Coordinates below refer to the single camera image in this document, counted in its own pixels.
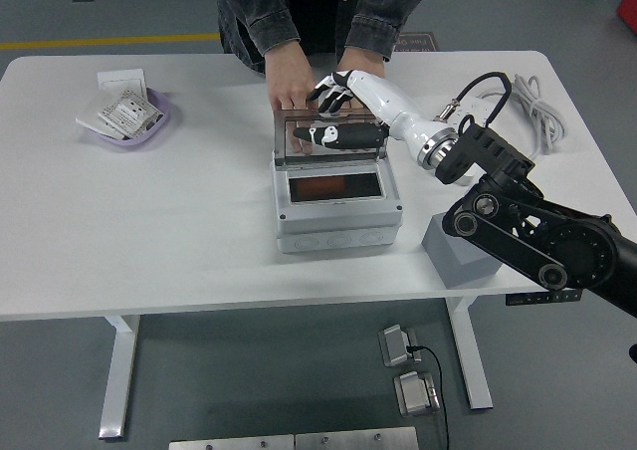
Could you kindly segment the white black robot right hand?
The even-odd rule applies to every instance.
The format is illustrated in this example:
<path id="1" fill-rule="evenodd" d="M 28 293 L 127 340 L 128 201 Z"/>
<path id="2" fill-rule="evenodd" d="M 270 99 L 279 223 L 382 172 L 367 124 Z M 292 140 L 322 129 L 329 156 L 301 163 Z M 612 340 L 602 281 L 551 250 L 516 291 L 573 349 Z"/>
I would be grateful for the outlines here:
<path id="1" fill-rule="evenodd" d="M 377 148 L 388 136 L 403 141 L 414 161 L 425 169 L 436 167 L 451 150 L 457 133 L 445 123 L 427 118 L 417 105 L 390 82 L 364 71 L 333 72 L 310 93 L 323 97 L 320 113 L 335 113 L 356 99 L 377 118 L 378 125 L 352 122 L 298 127 L 293 136 L 329 149 Z"/>

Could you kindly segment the person's left hand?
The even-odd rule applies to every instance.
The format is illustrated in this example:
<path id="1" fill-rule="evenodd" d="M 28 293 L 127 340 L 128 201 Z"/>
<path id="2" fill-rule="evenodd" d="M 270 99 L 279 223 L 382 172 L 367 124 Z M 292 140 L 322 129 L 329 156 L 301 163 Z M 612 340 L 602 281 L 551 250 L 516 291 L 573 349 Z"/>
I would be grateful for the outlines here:
<path id="1" fill-rule="evenodd" d="M 347 72 L 359 70 L 379 78 L 385 77 L 384 57 L 376 52 L 356 47 L 346 47 L 337 63 L 336 70 Z"/>

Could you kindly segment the person's right hand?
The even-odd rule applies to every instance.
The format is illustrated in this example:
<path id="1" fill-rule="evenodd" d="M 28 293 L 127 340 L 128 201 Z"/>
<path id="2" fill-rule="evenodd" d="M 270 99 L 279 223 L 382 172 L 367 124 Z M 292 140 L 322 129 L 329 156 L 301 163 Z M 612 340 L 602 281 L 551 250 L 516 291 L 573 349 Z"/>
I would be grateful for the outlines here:
<path id="1" fill-rule="evenodd" d="M 265 77 L 268 99 L 274 112 L 317 107 L 315 101 L 308 100 L 316 80 L 298 41 L 283 43 L 265 54 Z"/>

